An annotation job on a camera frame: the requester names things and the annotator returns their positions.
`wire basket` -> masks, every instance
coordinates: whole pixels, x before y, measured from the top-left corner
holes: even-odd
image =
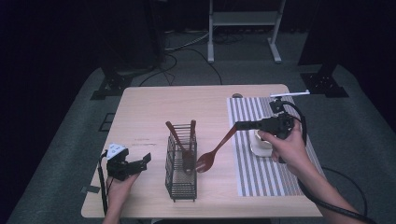
[[[197,142],[195,134],[190,138],[189,124],[174,125],[183,150],[170,133],[166,153],[165,186],[174,200],[193,200],[197,198]]]

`wooden table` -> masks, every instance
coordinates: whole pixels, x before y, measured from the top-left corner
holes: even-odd
[[[232,144],[218,152],[213,167],[198,174],[197,199],[174,202],[165,187],[165,156],[173,124],[197,121],[198,157],[212,150],[230,130],[226,99],[234,93],[244,97],[267,97],[289,92],[284,85],[232,85],[139,87],[125,90],[108,134],[110,143],[125,145],[127,161],[151,153],[151,162],[134,183],[122,216],[133,218],[233,218],[321,217],[305,196],[240,197],[237,194]],[[97,172],[92,186],[100,187]],[[84,217],[103,217],[101,194],[88,192],[82,206]]]

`gray and white striped mat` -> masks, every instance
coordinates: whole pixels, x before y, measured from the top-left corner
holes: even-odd
[[[272,100],[269,97],[228,98],[230,128],[236,121],[259,120],[273,116],[269,106]],[[283,97],[283,100],[293,103],[289,96]],[[299,117],[290,106],[286,105],[285,108],[290,114]],[[303,195],[296,177],[289,172],[286,164],[273,162],[271,158],[257,157],[251,152],[248,131],[236,132],[232,143],[239,196]],[[309,137],[306,150],[311,161],[323,173]]]

